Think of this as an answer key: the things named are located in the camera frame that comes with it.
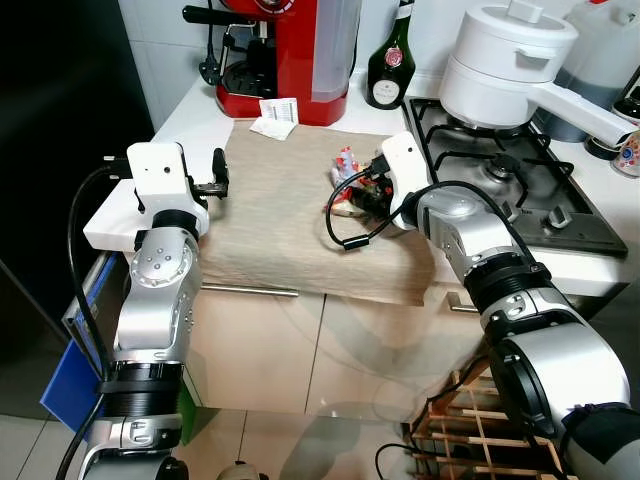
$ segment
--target plastic bottle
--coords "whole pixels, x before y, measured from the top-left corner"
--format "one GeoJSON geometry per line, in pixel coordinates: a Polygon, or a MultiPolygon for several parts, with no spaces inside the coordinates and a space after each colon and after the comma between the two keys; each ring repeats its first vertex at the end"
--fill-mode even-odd
{"type": "MultiPolygon", "coordinates": [[[[566,20],[580,36],[554,83],[610,109],[640,59],[640,0],[590,0],[566,20]]],[[[546,111],[537,114],[542,131],[555,140],[582,142],[586,133],[546,111]]]]}

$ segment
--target cabinet door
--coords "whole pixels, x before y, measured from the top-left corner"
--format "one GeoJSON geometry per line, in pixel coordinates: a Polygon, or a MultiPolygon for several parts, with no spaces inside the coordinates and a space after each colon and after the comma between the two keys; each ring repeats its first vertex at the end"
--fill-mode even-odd
{"type": "Polygon", "coordinates": [[[447,293],[471,301],[460,285],[436,284],[423,307],[327,296],[307,413],[406,421],[482,338],[477,313],[452,312],[447,293]]]}
{"type": "Polygon", "coordinates": [[[323,295],[201,291],[187,375],[205,407],[303,413],[323,295]]]}

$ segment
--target kitchen counter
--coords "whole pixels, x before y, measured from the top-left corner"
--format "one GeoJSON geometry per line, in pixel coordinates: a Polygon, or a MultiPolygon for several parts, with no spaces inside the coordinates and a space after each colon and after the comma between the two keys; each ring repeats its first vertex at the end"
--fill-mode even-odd
{"type": "MultiPolygon", "coordinates": [[[[359,85],[358,79],[352,82],[345,115],[328,128],[380,135],[393,135],[405,130],[400,109],[382,111],[369,107],[359,85]]],[[[201,183],[210,180],[213,149],[224,148],[232,127],[233,120],[220,111],[211,87],[198,79],[153,141],[179,142],[184,149],[189,173],[196,183],[201,183]]],[[[538,261],[547,265],[555,284],[564,293],[605,296],[638,275],[640,182],[615,173],[608,162],[591,157],[581,144],[553,141],[551,148],[560,160],[575,165],[574,180],[627,244],[629,255],[621,260],[578,252],[531,250],[538,261]]],[[[151,219],[140,215],[136,207],[133,181],[120,181],[84,228],[90,244],[101,250],[133,251],[136,232],[148,228],[151,223],[151,219]]],[[[432,250],[436,261],[434,281],[457,283],[444,255],[432,250]]]]}

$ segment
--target white pot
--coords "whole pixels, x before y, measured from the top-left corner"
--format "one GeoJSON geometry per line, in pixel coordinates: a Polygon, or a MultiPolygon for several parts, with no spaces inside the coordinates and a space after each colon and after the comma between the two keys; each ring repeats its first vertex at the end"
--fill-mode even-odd
{"type": "Polygon", "coordinates": [[[452,55],[467,67],[494,77],[529,83],[553,81],[578,32],[564,20],[542,15],[541,8],[518,15],[513,5],[469,8],[452,55]]]}
{"type": "Polygon", "coordinates": [[[451,115],[478,127],[508,129],[528,122],[541,106],[609,145],[620,144],[636,130],[633,124],[552,82],[562,63],[557,59],[564,60],[564,49],[575,39],[575,30],[566,22],[546,17],[541,8],[521,0],[512,0],[508,9],[479,6],[469,12],[440,86],[440,101],[451,115]],[[518,62],[524,51],[527,58],[533,58],[536,51],[538,57],[546,51],[550,58],[540,68],[525,68],[518,62]]]}

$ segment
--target coffee machine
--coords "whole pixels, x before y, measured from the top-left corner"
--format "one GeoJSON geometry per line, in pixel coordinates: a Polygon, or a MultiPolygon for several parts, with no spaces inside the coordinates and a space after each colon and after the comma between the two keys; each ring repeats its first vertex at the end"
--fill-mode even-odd
{"type": "Polygon", "coordinates": [[[226,0],[223,4],[231,12],[188,6],[183,17],[191,23],[227,26],[220,62],[209,45],[207,60],[200,65],[227,115],[258,117],[259,100],[295,97],[300,123],[329,125],[344,113],[361,3],[226,0]],[[239,47],[243,30],[249,41],[239,47]],[[231,62],[240,54],[245,58],[231,62]]]}

